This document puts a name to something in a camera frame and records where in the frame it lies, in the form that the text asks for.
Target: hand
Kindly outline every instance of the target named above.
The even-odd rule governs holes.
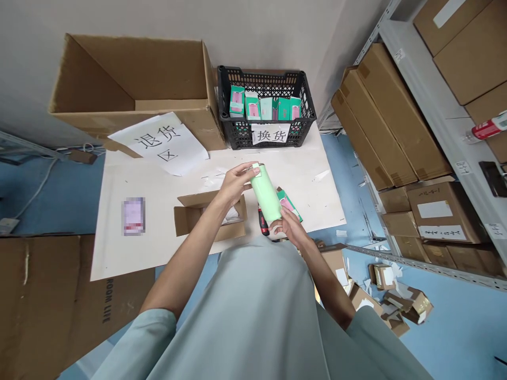
[[[252,178],[259,174],[260,169],[254,168],[253,170],[249,170],[247,172],[245,172],[245,170],[257,162],[259,161],[251,161],[238,165],[226,173],[222,187],[220,188],[220,191],[218,192],[215,199],[223,202],[227,207],[227,210],[229,210],[239,201],[239,198],[241,197],[241,194],[243,194],[243,191],[252,188],[251,184],[245,185],[245,183],[249,182]]]
[[[272,231],[273,228],[275,228],[275,235],[278,232],[283,231],[283,233],[285,233],[289,238],[290,242],[298,249],[302,249],[303,246],[309,242],[313,243],[312,238],[308,236],[305,229],[299,222],[298,217],[283,206],[281,207],[281,220],[279,219],[272,222],[271,226],[269,226],[269,230]]]

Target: white wall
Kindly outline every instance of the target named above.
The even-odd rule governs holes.
[[[353,62],[387,3],[4,1],[0,5],[0,129],[47,146],[91,141],[46,112],[65,32],[203,39],[215,66],[301,69],[307,73],[319,113],[338,87],[336,78]]]

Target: person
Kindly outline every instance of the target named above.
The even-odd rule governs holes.
[[[176,333],[218,229],[259,169],[229,170],[220,191],[95,373],[102,379],[427,379],[371,307],[356,311],[298,218],[221,253],[217,271]],[[324,308],[315,300],[314,283]]]

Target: light green bottle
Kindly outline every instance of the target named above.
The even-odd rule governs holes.
[[[252,168],[258,167],[260,173],[250,180],[253,191],[259,202],[260,209],[266,221],[274,221],[281,218],[281,205],[276,195],[275,188],[269,179],[264,164],[253,164]]]

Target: white table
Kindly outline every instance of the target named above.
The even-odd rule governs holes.
[[[175,236],[173,207],[181,206],[177,197],[219,189],[219,179],[202,177],[213,174],[217,168],[230,169],[253,160],[264,163],[273,185],[287,192],[308,232],[346,223],[316,123],[301,148],[216,150],[210,152],[209,160],[185,177],[172,176],[145,159],[108,151],[91,280],[167,264],[186,237]],[[327,175],[316,178],[326,170],[329,170]],[[146,232],[140,236],[123,236],[121,208],[129,197],[146,199]],[[245,200],[246,235],[214,243],[210,254],[245,244],[261,234],[253,190],[245,192]]]

